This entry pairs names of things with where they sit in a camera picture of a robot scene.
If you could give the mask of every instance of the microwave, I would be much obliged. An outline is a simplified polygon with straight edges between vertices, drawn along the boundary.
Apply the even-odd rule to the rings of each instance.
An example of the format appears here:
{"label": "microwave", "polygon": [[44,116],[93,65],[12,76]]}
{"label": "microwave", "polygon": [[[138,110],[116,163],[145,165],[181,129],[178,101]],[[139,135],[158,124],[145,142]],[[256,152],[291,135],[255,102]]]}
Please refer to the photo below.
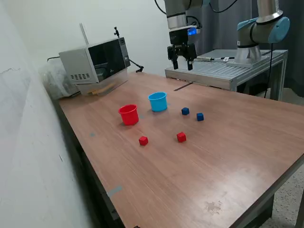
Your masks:
{"label": "microwave", "polygon": [[100,83],[130,66],[123,37],[60,52],[67,76],[73,84]]}

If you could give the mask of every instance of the metal workbench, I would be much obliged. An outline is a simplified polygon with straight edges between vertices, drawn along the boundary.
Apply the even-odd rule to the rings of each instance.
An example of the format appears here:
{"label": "metal workbench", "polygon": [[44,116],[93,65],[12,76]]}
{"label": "metal workbench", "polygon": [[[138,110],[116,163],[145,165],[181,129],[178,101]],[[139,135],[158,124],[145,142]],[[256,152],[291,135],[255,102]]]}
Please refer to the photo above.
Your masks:
{"label": "metal workbench", "polygon": [[[187,62],[179,61],[179,69],[174,70],[173,67],[170,67],[165,70],[165,73],[166,77],[169,78],[237,91],[239,85],[269,70],[271,53],[269,50],[261,50],[261,53],[263,56],[262,60],[255,64],[253,68],[229,66],[227,62],[223,61],[208,62],[196,60],[193,63],[192,71],[187,70]],[[237,50],[213,50],[202,55],[202,57],[235,57],[236,54]],[[287,56],[287,50],[273,51],[273,70],[270,81],[270,98],[273,100],[282,99]]]}

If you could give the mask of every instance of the blue cube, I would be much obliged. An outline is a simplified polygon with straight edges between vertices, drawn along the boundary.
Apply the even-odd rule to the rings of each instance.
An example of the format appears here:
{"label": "blue cube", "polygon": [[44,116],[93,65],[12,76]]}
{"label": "blue cube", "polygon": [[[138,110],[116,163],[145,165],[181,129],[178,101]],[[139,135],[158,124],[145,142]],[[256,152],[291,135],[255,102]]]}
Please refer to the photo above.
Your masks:
{"label": "blue cube", "polygon": [[188,114],[190,113],[189,108],[183,108],[183,109],[181,110],[181,113],[182,113],[183,115],[188,115]]}
{"label": "blue cube", "polygon": [[196,118],[197,118],[198,121],[203,121],[203,120],[205,120],[204,114],[203,114],[203,113],[197,113],[197,114],[196,114]]}

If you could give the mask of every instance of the blue led light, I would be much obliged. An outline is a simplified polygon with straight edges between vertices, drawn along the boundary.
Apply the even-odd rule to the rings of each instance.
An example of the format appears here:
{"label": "blue led light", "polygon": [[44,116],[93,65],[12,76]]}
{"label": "blue led light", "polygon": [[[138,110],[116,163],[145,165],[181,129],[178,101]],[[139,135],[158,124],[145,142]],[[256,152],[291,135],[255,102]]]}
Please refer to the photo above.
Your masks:
{"label": "blue led light", "polygon": [[188,29],[188,36],[193,36],[193,35],[196,35],[196,34],[197,34],[196,28]]}

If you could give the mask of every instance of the red cup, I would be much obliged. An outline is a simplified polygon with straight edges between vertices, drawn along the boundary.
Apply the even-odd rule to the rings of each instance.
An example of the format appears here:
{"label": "red cup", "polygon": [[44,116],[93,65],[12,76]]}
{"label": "red cup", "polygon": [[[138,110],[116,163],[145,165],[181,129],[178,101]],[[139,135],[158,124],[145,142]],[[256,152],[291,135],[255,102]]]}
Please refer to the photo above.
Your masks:
{"label": "red cup", "polygon": [[128,104],[121,107],[118,113],[122,116],[124,125],[135,125],[138,122],[137,105]]}

